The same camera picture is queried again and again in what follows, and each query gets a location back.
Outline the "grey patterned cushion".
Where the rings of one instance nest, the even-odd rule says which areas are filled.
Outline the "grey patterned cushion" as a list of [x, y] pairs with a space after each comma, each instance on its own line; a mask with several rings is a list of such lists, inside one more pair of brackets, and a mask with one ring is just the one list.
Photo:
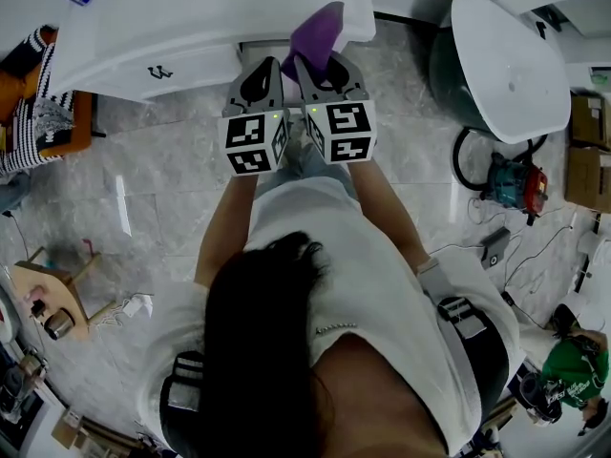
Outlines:
[[63, 156], [71, 147], [74, 129], [74, 97], [37, 97], [33, 107], [33, 132], [41, 157]]

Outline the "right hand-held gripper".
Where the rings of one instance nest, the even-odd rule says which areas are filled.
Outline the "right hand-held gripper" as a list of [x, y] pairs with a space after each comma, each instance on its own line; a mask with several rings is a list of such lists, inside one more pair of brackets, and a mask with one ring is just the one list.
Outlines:
[[[376, 114], [361, 70], [333, 52], [331, 84], [300, 54], [294, 64], [307, 132], [325, 163], [370, 160], [377, 142]], [[331, 102], [335, 91], [347, 100]]]

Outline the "black white knitted throw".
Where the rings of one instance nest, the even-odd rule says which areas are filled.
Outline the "black white knitted throw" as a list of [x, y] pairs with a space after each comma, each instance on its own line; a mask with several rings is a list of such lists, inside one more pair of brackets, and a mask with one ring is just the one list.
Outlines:
[[17, 77], [30, 73], [41, 62], [56, 32], [57, 27], [49, 25], [37, 28], [0, 61], [0, 71]]

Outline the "black tub faucet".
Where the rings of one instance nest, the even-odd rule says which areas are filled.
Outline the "black tub faucet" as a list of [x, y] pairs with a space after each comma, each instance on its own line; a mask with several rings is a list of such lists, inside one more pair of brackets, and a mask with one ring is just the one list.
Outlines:
[[561, 23], [558, 13], [551, 6], [543, 6], [537, 9], [533, 9], [532, 13], [537, 17], [536, 27], [539, 33], [539, 36], [545, 40], [546, 39], [546, 29], [550, 27], [551, 29], [561, 32]]

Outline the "grey floor device box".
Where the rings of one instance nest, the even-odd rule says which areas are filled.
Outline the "grey floor device box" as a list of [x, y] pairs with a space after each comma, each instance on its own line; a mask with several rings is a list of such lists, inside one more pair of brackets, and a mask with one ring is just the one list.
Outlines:
[[480, 261], [485, 270], [495, 267], [504, 259], [510, 237], [511, 232], [506, 227], [500, 227], [480, 242]]

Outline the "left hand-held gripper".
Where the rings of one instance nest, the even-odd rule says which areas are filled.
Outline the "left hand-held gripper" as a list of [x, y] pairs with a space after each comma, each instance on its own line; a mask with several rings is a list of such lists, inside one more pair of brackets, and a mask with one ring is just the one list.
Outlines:
[[279, 110], [283, 105], [282, 72], [276, 57], [248, 65], [231, 83], [221, 113], [228, 118], [219, 120], [218, 130], [221, 153], [234, 177], [278, 170], [289, 139], [289, 112]]

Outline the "white power strip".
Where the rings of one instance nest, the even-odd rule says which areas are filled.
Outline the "white power strip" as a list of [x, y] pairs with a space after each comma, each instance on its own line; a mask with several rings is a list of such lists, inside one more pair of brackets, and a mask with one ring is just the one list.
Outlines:
[[145, 293], [134, 294], [124, 305], [123, 313], [132, 318], [140, 309], [143, 309], [149, 318], [153, 315], [153, 295]]

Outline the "person's legs in blue jeans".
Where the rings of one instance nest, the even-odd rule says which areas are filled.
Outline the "person's legs in blue jeans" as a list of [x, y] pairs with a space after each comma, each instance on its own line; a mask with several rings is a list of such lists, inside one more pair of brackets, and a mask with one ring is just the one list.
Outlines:
[[283, 166], [269, 180], [272, 188], [290, 181], [312, 177], [328, 177], [339, 181], [347, 194], [357, 199], [348, 171], [337, 164], [326, 164], [316, 146], [307, 143], [287, 145], [284, 150]]

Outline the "striped black white cushion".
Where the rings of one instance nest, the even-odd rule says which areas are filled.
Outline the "striped black white cushion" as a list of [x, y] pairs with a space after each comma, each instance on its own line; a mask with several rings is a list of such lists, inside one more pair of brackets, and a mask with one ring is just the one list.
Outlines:
[[49, 97], [49, 86], [52, 73], [53, 55], [55, 51], [55, 44], [51, 43], [46, 50], [44, 50], [42, 59], [40, 74], [37, 82], [36, 97], [47, 98]]

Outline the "purple cloth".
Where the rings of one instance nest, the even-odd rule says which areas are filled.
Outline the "purple cloth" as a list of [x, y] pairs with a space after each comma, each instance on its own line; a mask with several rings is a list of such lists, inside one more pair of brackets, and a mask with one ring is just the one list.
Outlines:
[[344, 26], [345, 3], [329, 2], [307, 18], [290, 36], [289, 53], [281, 70], [294, 83], [299, 79], [294, 59], [299, 55], [308, 65], [312, 80], [326, 80], [327, 64]]

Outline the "person's torso in white shirt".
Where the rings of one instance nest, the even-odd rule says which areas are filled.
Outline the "person's torso in white shirt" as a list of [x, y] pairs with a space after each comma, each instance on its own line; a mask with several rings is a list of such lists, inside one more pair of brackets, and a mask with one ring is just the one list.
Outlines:
[[[332, 178], [290, 181], [255, 199], [247, 248], [261, 248], [303, 230], [323, 245], [324, 280], [311, 300], [308, 337], [312, 362], [345, 334], [372, 345], [424, 400], [445, 438], [450, 455], [472, 439], [484, 413], [466, 355], [456, 356], [458, 335], [439, 315], [397, 249], [361, 213], [343, 185]], [[520, 365], [516, 316], [502, 300], [480, 261], [448, 250], [438, 271], [455, 295], [482, 310], [507, 352], [509, 373]], [[162, 436], [159, 393], [176, 355], [201, 344], [207, 291], [173, 282], [159, 289], [136, 392], [140, 421]]]

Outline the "white drawer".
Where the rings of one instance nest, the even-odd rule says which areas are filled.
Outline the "white drawer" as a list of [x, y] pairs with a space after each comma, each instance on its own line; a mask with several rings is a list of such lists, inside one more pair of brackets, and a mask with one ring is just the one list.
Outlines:
[[272, 55], [283, 63], [290, 51], [288, 39], [240, 42], [231, 46], [229, 56], [241, 69]]

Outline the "metal cup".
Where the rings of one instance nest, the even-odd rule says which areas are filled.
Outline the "metal cup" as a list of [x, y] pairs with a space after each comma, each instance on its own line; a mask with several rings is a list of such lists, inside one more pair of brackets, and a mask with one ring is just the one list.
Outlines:
[[58, 341], [70, 333], [75, 327], [71, 313], [65, 308], [59, 308], [45, 320], [43, 328], [54, 341]]

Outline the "white vanity cabinet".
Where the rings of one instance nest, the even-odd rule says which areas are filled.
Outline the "white vanity cabinet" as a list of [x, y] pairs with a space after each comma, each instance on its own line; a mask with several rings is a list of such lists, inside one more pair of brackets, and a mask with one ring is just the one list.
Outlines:
[[[71, 8], [59, 25], [51, 94], [81, 91], [136, 102], [231, 82], [240, 42], [288, 39], [311, 14], [345, 3], [336, 42], [367, 42], [375, 34], [371, 0], [93, 0]], [[171, 77], [156, 79], [162, 66]]]

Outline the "person's right forearm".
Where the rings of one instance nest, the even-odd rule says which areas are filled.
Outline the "person's right forearm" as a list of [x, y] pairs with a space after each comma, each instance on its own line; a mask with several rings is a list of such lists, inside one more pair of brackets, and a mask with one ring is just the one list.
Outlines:
[[413, 272], [430, 260], [411, 216], [372, 159], [348, 164], [364, 216], [394, 244]]

